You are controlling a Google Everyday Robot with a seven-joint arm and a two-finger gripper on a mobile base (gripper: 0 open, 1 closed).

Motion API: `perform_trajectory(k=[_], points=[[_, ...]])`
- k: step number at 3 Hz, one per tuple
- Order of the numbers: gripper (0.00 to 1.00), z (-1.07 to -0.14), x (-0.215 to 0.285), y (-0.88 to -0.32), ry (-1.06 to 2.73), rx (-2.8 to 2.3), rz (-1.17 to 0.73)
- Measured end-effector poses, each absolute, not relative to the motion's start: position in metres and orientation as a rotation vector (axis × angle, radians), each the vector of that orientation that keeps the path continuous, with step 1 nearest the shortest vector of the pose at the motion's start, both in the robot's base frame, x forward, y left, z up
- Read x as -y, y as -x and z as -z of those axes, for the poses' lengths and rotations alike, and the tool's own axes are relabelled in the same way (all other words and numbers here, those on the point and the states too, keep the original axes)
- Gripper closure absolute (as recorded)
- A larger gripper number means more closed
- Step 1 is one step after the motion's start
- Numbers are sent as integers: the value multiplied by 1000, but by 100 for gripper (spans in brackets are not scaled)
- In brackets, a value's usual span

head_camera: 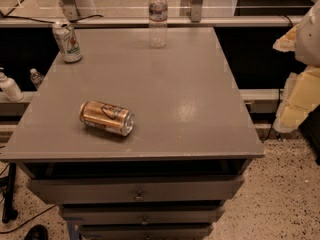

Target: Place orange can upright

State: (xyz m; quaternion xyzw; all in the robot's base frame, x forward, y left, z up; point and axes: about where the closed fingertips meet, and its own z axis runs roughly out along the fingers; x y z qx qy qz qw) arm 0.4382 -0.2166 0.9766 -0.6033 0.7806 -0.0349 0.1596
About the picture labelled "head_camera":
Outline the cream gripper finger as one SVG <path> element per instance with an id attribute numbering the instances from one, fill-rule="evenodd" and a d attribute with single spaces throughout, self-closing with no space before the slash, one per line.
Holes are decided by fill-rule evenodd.
<path id="1" fill-rule="evenodd" d="M 274 129 L 279 133 L 296 130 L 319 105 L 320 68 L 307 66 L 300 74 L 291 73 L 285 82 Z"/>
<path id="2" fill-rule="evenodd" d="M 294 52 L 298 24 L 293 26 L 282 37 L 277 39 L 273 44 L 273 49 L 280 52 Z"/>

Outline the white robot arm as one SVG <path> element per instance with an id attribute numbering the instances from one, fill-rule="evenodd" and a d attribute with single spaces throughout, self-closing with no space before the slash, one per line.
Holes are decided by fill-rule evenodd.
<path id="1" fill-rule="evenodd" d="M 273 48 L 293 51 L 295 59 L 306 65 L 302 73 L 290 73 L 274 122 L 279 133 L 296 130 L 308 115 L 320 105 L 320 1 L 317 1 Z"/>

